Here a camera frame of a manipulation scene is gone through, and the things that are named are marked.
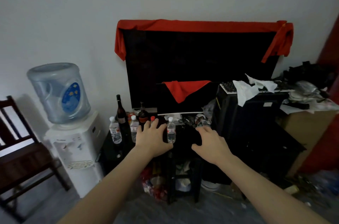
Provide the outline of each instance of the brown box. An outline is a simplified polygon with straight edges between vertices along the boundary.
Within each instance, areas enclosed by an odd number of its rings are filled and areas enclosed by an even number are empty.
[[[301,167],[337,112],[336,110],[316,111],[312,114],[302,111],[291,113],[282,119],[280,124],[282,128],[307,149],[299,154],[287,176],[293,176]]]

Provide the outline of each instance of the person's left arm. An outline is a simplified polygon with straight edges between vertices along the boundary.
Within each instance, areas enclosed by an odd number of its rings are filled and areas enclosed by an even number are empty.
[[[153,157],[159,156],[171,148],[172,144],[162,140],[166,124],[158,125],[158,119],[150,126],[145,123],[144,131],[138,127],[136,145],[125,159],[94,187],[73,209],[58,223],[112,223],[119,213],[129,189]]]

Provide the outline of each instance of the red cloth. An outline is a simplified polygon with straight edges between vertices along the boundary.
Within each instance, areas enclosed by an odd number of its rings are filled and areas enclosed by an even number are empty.
[[[212,22],[181,20],[120,20],[115,36],[115,53],[122,59],[126,57],[126,47],[121,29],[143,31],[205,32],[205,33],[262,33],[277,32],[261,62],[270,55],[288,56],[293,40],[293,24],[285,20],[277,22]]]
[[[210,81],[185,81],[185,82],[163,82],[177,103],[183,102],[187,96],[195,91],[199,90],[204,85],[208,84]]]

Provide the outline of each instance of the red triangular cloth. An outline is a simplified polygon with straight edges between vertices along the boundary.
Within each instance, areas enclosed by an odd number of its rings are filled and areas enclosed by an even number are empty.
[[[185,82],[163,82],[177,103],[183,102],[187,96],[195,91],[199,90],[204,85],[208,84],[210,81],[185,81]]]

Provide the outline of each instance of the black television screen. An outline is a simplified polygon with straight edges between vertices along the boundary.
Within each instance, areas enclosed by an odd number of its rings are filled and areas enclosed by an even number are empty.
[[[269,80],[278,56],[261,63],[276,32],[194,33],[122,29],[133,108],[157,107],[157,86],[168,81]]]

